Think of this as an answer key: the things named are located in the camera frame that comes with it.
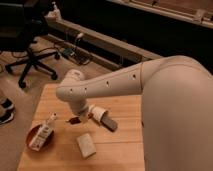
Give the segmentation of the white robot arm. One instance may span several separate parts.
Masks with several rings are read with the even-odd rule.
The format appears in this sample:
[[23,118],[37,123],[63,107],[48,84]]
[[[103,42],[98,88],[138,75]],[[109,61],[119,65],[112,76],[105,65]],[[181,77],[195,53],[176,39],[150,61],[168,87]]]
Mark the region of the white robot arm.
[[56,96],[82,116],[87,100],[139,95],[145,171],[213,171],[213,74],[177,55],[93,79],[67,72]]

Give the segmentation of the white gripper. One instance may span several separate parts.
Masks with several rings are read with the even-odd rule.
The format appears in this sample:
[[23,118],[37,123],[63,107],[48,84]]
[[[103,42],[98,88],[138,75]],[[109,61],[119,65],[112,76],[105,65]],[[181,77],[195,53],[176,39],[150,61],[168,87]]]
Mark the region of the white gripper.
[[[85,99],[78,100],[78,101],[71,101],[69,103],[69,106],[71,108],[72,113],[75,116],[78,116],[75,118],[75,124],[80,124],[81,123],[80,116],[85,116],[89,111],[88,102]],[[93,118],[93,114],[88,113],[87,120],[92,118]]]

